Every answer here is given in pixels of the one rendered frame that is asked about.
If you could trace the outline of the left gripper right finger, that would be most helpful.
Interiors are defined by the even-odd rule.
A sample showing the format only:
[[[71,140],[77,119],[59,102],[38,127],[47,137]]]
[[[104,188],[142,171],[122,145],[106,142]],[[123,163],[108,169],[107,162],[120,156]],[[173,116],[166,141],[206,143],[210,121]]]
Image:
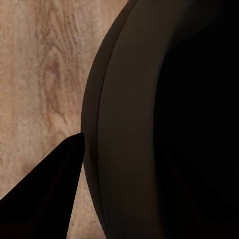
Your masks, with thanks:
[[[172,239],[239,239],[239,200],[171,137],[153,148]]]

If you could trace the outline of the cauldron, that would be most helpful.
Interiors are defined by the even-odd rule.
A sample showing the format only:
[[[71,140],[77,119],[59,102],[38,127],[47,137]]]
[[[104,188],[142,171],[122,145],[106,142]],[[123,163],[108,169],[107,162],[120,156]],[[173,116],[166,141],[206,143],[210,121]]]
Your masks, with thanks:
[[[239,200],[239,0],[128,0],[93,61],[80,132],[107,239],[172,239],[155,132]]]

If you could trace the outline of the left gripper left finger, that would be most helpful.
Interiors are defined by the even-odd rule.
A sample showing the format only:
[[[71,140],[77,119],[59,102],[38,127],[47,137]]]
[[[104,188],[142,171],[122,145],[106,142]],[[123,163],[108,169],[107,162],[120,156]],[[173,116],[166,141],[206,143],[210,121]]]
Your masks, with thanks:
[[[66,138],[0,200],[0,239],[66,239],[84,154]]]

